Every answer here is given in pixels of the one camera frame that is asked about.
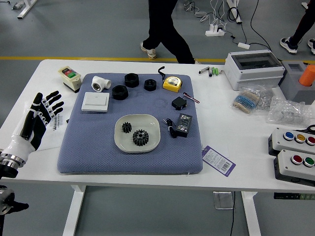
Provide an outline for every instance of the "orange cup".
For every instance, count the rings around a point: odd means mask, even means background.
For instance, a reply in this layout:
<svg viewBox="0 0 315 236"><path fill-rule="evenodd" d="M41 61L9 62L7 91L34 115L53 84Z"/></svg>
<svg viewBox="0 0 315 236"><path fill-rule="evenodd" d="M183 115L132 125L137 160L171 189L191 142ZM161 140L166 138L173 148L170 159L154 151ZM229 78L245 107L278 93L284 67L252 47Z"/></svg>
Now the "orange cup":
<svg viewBox="0 0 315 236"><path fill-rule="evenodd" d="M299 79L299 82L301 85L304 86L311 86L312 83L315 80L315 65L308 65L302 74L301 78Z"/></svg>

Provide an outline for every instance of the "black pipe coupling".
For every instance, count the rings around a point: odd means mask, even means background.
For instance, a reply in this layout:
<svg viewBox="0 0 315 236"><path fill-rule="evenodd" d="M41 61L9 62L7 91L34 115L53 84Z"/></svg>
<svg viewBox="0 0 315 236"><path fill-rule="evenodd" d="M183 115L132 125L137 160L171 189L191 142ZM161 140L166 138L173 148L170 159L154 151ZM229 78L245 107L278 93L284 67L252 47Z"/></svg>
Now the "black pipe coupling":
<svg viewBox="0 0 315 236"><path fill-rule="evenodd" d="M113 98L116 100L124 100L128 97L128 90L125 85L117 85L112 89Z"/></svg>
<svg viewBox="0 0 315 236"><path fill-rule="evenodd" d="M135 88L139 85L139 76L134 73L125 75L125 85L129 88Z"/></svg>
<svg viewBox="0 0 315 236"><path fill-rule="evenodd" d="M144 82L144 87L146 91L154 91L157 89L157 82L152 79L148 79Z"/></svg>

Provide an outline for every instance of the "white robotic hand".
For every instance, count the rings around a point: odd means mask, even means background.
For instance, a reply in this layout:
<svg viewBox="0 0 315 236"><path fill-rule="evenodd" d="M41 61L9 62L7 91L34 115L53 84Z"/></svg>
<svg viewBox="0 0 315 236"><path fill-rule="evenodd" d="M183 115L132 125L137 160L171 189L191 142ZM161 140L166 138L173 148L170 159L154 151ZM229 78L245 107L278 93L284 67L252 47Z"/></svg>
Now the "white robotic hand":
<svg viewBox="0 0 315 236"><path fill-rule="evenodd" d="M38 93L29 109L26 110L12 134L10 145L0 153L0 178L15 178L17 169L23 167L29 154L36 151L51 119L62 109L63 102L53 105L61 95L55 91L43 98Z"/></svg>

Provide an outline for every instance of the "black gear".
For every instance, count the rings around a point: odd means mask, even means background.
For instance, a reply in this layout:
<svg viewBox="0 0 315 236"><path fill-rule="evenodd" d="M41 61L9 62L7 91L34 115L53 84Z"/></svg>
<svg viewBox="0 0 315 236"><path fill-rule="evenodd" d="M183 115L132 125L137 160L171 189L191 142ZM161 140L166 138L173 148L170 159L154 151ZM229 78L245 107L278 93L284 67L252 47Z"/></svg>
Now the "black gear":
<svg viewBox="0 0 315 236"><path fill-rule="evenodd" d="M133 133L132 139L134 144L138 146L143 146L148 143L149 134L147 131L140 129Z"/></svg>
<svg viewBox="0 0 315 236"><path fill-rule="evenodd" d="M129 133L131 131L131 124L128 122L123 123L123 132Z"/></svg>

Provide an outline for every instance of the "yellow floor line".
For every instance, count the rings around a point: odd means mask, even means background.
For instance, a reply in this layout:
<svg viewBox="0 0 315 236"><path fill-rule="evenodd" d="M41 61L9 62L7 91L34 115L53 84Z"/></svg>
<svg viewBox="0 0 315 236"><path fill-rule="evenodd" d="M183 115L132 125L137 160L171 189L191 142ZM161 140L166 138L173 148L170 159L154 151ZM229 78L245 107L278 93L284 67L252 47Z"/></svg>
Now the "yellow floor line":
<svg viewBox="0 0 315 236"><path fill-rule="evenodd" d="M45 60L45 59L60 59L60 60L111 60L111 61L145 61L145 62L177 62L175 58L88 58L88 57L0 57L0 60ZM209 63L225 63L225 59L197 59L199 62ZM302 60L304 63L315 64L315 60Z"/></svg>

